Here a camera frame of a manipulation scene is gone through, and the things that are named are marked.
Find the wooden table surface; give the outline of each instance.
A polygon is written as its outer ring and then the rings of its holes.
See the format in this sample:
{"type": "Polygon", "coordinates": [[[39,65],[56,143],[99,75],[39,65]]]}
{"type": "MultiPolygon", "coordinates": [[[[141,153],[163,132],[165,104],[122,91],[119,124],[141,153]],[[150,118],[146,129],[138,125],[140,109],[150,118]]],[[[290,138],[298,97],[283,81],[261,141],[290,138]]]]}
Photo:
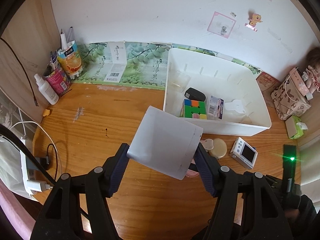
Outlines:
{"type": "MultiPolygon", "coordinates": [[[[42,126],[58,148],[62,171],[72,176],[86,174],[103,165],[121,143],[131,143],[150,105],[163,107],[164,91],[161,90],[93,84],[73,84],[71,88],[51,106],[51,114],[43,118],[42,126]],[[76,119],[79,107],[83,111],[76,119]]],[[[272,127],[243,139],[259,153],[251,171],[281,178],[283,145],[296,145],[296,141],[288,139],[285,124],[278,119],[275,110],[271,107],[268,110],[272,127]]],[[[236,136],[204,134],[202,138],[222,138],[230,151],[236,136]]],[[[50,141],[37,129],[33,143],[34,155],[44,156],[50,141]]],[[[51,156],[49,173],[54,176],[53,151],[51,156]]],[[[229,155],[219,162],[237,173],[246,171],[229,155]]],[[[296,171],[296,182],[300,182],[299,163],[296,171]]],[[[48,194],[46,191],[35,197],[43,204],[48,194]]],[[[241,220],[240,194],[238,200],[236,222],[241,220]]],[[[215,201],[205,191],[200,176],[177,180],[133,160],[129,161],[118,192],[107,199],[119,236],[134,240],[191,239],[207,225],[215,201]]],[[[80,202],[87,211],[84,195],[80,196],[80,202]]],[[[84,229],[90,231],[88,221],[83,218],[83,222],[84,229]]]]}

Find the pink fabric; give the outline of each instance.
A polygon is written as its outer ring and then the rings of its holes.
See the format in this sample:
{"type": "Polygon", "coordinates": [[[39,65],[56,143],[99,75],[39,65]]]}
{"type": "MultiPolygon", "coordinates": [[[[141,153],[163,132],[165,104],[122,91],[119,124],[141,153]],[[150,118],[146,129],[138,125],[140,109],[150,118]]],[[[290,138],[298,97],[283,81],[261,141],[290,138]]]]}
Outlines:
{"type": "Polygon", "coordinates": [[[0,180],[0,206],[17,233],[24,240],[30,240],[36,221],[3,184],[2,180],[0,180]]]}

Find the doll hair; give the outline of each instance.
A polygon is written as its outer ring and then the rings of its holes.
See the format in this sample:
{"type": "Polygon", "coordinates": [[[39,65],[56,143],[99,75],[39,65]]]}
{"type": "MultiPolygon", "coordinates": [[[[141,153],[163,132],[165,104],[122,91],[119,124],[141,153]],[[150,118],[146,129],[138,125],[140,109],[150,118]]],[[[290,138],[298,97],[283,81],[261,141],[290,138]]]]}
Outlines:
{"type": "Polygon", "coordinates": [[[306,57],[307,64],[316,67],[317,65],[320,66],[320,47],[315,47],[314,49],[310,50],[306,57]]]}

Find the barcode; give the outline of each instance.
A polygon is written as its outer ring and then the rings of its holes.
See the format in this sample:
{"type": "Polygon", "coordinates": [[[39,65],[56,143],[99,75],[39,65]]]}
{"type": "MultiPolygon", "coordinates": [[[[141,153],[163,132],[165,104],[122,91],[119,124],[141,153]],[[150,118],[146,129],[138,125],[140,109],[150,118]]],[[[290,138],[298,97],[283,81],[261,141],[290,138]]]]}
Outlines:
{"type": "Polygon", "coordinates": [[[68,86],[66,85],[66,83],[64,81],[62,81],[60,83],[60,86],[63,88],[63,90],[66,90],[68,88],[68,86]]]}
{"type": "Polygon", "coordinates": [[[215,114],[215,112],[216,112],[216,108],[213,107],[213,106],[209,106],[209,113],[210,114],[215,114]]]}

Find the white storage box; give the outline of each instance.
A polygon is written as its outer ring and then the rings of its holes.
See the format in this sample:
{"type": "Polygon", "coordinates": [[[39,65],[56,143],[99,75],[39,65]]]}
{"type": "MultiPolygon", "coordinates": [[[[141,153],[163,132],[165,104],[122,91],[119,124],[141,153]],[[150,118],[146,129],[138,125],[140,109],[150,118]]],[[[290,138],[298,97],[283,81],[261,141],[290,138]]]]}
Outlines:
{"type": "Polygon", "coordinates": [[[207,98],[211,95],[221,98],[224,103],[240,99],[246,112],[243,115],[224,109],[219,121],[183,118],[202,127],[203,133],[252,136],[271,127],[260,88],[245,66],[199,52],[170,49],[163,110],[179,117],[184,93],[189,87],[201,91],[207,98]]]}

